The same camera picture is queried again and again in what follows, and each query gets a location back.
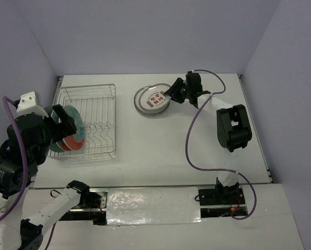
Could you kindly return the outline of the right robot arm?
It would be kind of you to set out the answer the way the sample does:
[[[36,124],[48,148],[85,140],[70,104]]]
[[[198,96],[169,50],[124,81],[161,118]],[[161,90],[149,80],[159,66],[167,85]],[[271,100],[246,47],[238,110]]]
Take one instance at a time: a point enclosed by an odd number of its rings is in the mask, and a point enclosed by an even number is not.
[[[210,73],[222,84],[223,90],[210,92],[203,89],[200,72]],[[189,157],[189,139],[192,128],[205,107],[209,107],[208,113],[216,118],[216,136],[219,145],[224,148],[229,156],[236,159],[239,155],[234,151],[244,149],[252,139],[252,129],[248,119],[246,107],[242,104],[230,105],[216,98],[223,94],[226,85],[223,79],[216,73],[196,69],[187,72],[185,80],[178,78],[174,84],[164,92],[166,97],[176,103],[182,104],[188,100],[197,108],[197,113],[191,121],[185,139],[185,157],[189,165],[198,171],[216,172],[215,198],[221,204],[226,204],[239,192],[238,177],[241,175],[234,167],[225,164],[223,167],[200,168],[195,166]]]

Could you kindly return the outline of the white plate red characters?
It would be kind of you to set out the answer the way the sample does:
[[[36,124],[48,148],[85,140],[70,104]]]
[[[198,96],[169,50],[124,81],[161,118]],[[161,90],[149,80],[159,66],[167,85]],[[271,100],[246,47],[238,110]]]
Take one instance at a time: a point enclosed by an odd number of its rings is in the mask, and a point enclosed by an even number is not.
[[[170,105],[170,96],[165,96],[164,93],[170,87],[169,84],[158,83],[139,89],[134,96],[136,110],[148,117],[164,113]]]

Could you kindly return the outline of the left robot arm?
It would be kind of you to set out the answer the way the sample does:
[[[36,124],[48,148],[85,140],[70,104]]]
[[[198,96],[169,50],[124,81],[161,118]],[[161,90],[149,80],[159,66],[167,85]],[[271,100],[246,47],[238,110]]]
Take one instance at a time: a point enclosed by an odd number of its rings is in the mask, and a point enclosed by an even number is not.
[[[90,188],[73,180],[54,200],[29,218],[22,218],[31,178],[49,149],[78,133],[79,114],[69,106],[45,108],[12,120],[8,139],[0,147],[0,249],[39,249],[48,230],[71,208],[86,207]]]

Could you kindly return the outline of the metal wire dish rack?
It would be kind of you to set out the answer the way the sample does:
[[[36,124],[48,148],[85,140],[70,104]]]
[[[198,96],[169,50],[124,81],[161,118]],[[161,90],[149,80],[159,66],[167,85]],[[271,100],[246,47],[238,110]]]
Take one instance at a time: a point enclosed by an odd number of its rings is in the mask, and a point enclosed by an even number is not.
[[[54,152],[57,160],[113,159],[116,157],[116,86],[98,84],[60,87],[55,104],[70,105],[81,115],[85,141],[78,151]]]

